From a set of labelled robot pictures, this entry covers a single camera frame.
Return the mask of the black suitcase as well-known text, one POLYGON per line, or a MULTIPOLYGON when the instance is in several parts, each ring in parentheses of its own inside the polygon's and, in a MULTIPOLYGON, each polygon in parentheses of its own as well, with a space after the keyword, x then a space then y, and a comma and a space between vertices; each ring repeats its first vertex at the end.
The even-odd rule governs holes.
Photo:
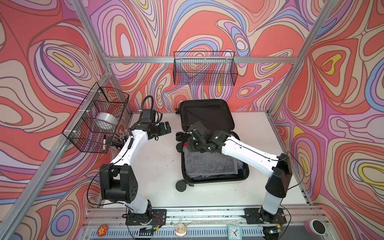
POLYGON ((249 177, 247 164, 221 153, 228 137, 239 138, 226 101, 184 101, 177 113, 183 129, 176 133, 183 175, 176 183, 179 192, 196 184, 243 181, 249 177))

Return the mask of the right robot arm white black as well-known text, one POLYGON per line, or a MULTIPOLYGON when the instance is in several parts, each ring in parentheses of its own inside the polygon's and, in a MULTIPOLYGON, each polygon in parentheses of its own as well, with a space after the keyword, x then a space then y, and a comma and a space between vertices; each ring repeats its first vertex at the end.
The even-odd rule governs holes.
POLYGON ((224 131, 202 133, 194 129, 189 130, 188 135, 187 147, 190 152, 220 153, 233 157, 267 176, 265 186, 267 192, 260 213, 269 216, 277 214, 283 199, 287 196, 293 175, 288 155, 268 154, 241 142, 224 131))

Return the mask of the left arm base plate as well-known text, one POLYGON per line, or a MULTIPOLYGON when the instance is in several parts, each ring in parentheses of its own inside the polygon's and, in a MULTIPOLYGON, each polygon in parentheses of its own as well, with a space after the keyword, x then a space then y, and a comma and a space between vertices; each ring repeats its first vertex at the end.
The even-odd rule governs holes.
POLYGON ((122 217, 126 220, 127 226, 163 226, 166 223, 167 210, 166 209, 154 209, 147 210, 144 214, 134 214, 128 211, 123 214, 122 217))

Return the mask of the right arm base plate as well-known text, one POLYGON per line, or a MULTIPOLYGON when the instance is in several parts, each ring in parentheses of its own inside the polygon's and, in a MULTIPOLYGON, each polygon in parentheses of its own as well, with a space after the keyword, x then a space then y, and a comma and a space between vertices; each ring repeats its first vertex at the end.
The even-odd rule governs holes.
POLYGON ((276 214, 272 215, 262 208, 245 208, 244 218, 247 224, 267 224, 267 225, 284 225, 287 223, 284 211, 282 208, 278 208, 276 214))

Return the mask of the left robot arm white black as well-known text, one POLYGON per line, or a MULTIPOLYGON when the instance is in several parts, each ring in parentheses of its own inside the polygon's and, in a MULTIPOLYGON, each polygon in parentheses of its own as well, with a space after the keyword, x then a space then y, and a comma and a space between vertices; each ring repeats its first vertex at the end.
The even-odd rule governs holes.
POLYGON ((100 169, 100 187, 103 200, 125 205, 134 214, 147 214, 151 203, 139 195, 139 184, 132 168, 145 144, 159 136, 171 133, 169 122, 128 130, 129 137, 118 155, 100 169))

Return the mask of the grey towel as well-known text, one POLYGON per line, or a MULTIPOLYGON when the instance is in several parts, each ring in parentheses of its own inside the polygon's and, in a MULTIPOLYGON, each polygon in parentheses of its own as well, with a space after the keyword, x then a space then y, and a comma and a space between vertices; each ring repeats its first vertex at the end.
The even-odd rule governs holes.
POLYGON ((243 168, 240 160, 217 152, 190 152, 183 147, 185 171, 190 178, 235 174, 243 168))

